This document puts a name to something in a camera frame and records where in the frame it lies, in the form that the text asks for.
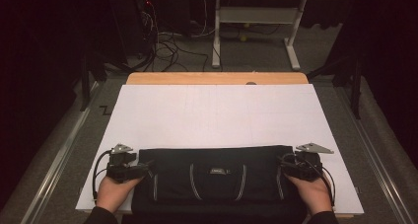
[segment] black sleeve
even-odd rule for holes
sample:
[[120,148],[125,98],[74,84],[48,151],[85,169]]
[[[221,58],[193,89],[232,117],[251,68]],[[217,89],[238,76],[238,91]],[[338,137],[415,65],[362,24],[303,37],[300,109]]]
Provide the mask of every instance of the black sleeve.
[[117,220],[111,212],[96,206],[84,224],[117,224]]
[[315,214],[308,224],[338,224],[334,212],[324,211]]

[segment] desk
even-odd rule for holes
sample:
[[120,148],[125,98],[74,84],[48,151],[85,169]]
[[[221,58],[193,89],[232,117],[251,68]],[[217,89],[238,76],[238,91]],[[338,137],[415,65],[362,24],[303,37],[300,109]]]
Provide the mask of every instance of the desk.
[[[131,74],[96,159],[119,142],[135,152],[153,147],[295,147],[315,142],[335,152],[321,155],[321,160],[335,179],[337,215],[364,213],[314,87],[302,73]],[[99,170],[106,163],[107,158],[102,159]],[[92,171],[78,210],[94,207]],[[119,212],[131,212],[131,195]]]
[[221,65],[221,23],[282,24],[292,25],[289,37],[284,38],[286,51],[295,71],[301,70],[293,42],[304,14],[307,0],[301,0],[295,8],[222,7],[221,1],[215,4],[215,36],[213,40],[212,67]]

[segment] white metal frame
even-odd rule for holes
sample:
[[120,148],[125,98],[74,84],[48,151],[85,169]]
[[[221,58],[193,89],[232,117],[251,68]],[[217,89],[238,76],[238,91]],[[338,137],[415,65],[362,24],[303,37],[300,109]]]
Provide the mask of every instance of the white metal frame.
[[286,50],[295,71],[301,70],[293,43],[299,24],[304,14],[307,0],[301,0],[299,8],[255,8],[255,7],[222,7],[220,0],[216,0],[215,37],[213,41],[212,67],[221,65],[221,40],[219,30],[221,23],[258,23],[258,24],[287,24],[292,25],[290,37],[284,38]]

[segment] metal rail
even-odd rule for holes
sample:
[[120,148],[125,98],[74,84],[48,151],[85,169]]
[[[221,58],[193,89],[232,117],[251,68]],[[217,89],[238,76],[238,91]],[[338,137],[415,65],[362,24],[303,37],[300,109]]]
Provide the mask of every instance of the metal rail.
[[360,135],[360,138],[363,143],[363,149],[366,154],[366,158],[369,161],[370,166],[372,167],[381,187],[384,195],[387,198],[387,201],[393,210],[394,215],[396,216],[400,224],[414,224],[414,220],[406,206],[403,202],[402,197],[399,194],[398,188],[394,183],[393,179],[390,177],[390,174],[383,165],[381,158],[379,157],[375,145],[371,141],[369,135],[367,134],[362,122],[360,119],[357,119],[350,109],[350,102],[347,98],[347,95],[342,88],[336,88],[337,95],[339,99],[343,102],[344,109],[347,113],[350,114],[351,120],[355,125],[357,132]]
[[[102,86],[100,86],[97,82],[93,85],[91,94],[94,95],[92,102],[94,101],[98,91]],[[61,177],[62,172],[68,162],[68,159],[71,156],[71,153],[74,149],[74,144],[78,135],[80,128],[83,126],[84,121],[89,115],[90,108],[87,107],[81,114],[79,115],[76,124],[74,125],[73,129],[71,130],[70,134],[68,135],[66,141],[62,144],[61,148],[59,149],[55,159],[53,160],[48,173],[46,174],[45,178],[43,179],[42,184],[40,185],[37,193],[28,208],[25,216],[22,219],[22,224],[28,223],[37,223],[39,218],[46,207],[49,198],[51,197],[56,184]]]

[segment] hand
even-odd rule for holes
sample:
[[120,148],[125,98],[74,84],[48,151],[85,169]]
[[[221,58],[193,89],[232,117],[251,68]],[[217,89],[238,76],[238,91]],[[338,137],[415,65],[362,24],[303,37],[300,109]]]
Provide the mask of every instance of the hand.
[[307,205],[312,216],[322,211],[332,211],[328,189],[322,179],[308,182],[286,174],[285,176],[298,188],[299,195]]
[[142,178],[119,184],[110,177],[104,177],[99,186],[96,206],[114,213],[125,201],[129,192],[141,182]]

